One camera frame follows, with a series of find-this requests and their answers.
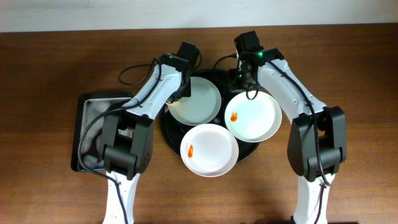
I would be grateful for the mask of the grey plate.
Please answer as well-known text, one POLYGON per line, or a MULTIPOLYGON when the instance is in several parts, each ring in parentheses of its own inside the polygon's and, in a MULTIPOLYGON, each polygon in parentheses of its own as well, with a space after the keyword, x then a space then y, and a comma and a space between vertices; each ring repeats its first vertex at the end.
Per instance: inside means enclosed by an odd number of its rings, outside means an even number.
POLYGON ((168 105, 171 115, 180 123, 197 126, 210 122, 221 108, 221 94, 206 78, 191 77, 191 96, 168 105))

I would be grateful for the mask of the large white plate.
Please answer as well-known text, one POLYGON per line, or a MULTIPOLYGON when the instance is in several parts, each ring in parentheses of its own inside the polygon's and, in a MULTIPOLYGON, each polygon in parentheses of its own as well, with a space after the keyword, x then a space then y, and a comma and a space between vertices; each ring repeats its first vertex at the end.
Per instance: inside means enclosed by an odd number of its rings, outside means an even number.
POLYGON ((227 129, 239 140, 261 142, 278 131, 282 110, 278 102, 263 91, 242 92, 228 102, 224 121, 227 129))

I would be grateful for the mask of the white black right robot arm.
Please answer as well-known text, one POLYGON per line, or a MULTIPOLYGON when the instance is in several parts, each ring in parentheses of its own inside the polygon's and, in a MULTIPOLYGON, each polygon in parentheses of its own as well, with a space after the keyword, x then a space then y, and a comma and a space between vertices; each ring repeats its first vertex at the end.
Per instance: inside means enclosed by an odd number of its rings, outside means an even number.
POLYGON ((287 158, 298 176, 292 223, 326 223, 331 183, 347 158, 346 116, 298 80, 278 49, 237 49, 237 74, 252 78, 278 102, 291 123, 287 158))

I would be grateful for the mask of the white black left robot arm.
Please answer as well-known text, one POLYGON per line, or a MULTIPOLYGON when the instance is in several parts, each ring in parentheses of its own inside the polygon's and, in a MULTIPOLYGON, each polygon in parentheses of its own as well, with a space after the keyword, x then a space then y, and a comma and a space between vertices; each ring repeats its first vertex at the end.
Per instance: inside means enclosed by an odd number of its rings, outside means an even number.
POLYGON ((190 96, 190 75, 199 62, 199 52, 156 57, 137 95, 104 114, 98 146, 109 184, 104 223, 134 223, 134 197, 152 157, 155 117, 167 101, 190 96))

